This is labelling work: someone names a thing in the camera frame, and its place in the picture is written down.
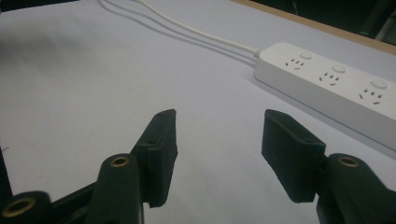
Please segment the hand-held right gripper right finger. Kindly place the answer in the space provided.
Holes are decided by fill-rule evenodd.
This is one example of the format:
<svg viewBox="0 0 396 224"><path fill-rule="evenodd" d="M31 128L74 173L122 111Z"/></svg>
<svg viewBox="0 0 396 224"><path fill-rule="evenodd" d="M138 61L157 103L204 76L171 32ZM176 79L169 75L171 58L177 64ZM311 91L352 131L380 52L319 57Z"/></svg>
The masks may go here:
<svg viewBox="0 0 396 224"><path fill-rule="evenodd" d="M262 155L293 202L317 201L320 224L396 224L396 192L361 159L325 148L293 117L265 111Z"/></svg>

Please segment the white power strip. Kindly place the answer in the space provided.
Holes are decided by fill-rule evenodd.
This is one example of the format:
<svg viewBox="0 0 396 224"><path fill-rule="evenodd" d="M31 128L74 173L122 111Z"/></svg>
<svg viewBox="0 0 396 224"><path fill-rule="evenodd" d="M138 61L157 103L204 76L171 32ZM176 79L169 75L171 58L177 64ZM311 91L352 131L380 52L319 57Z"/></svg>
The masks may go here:
<svg viewBox="0 0 396 224"><path fill-rule="evenodd" d="M257 80L396 151L396 83L288 43L256 57Z"/></svg>

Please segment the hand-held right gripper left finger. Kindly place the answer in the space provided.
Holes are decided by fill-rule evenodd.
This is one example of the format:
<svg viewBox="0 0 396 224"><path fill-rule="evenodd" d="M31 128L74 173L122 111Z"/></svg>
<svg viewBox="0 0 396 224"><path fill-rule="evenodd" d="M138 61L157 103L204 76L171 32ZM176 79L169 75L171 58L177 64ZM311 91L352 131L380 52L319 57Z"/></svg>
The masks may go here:
<svg viewBox="0 0 396 224"><path fill-rule="evenodd" d="M165 204L177 158L176 114L157 113L131 152L102 163L84 224L144 224L144 203Z"/></svg>

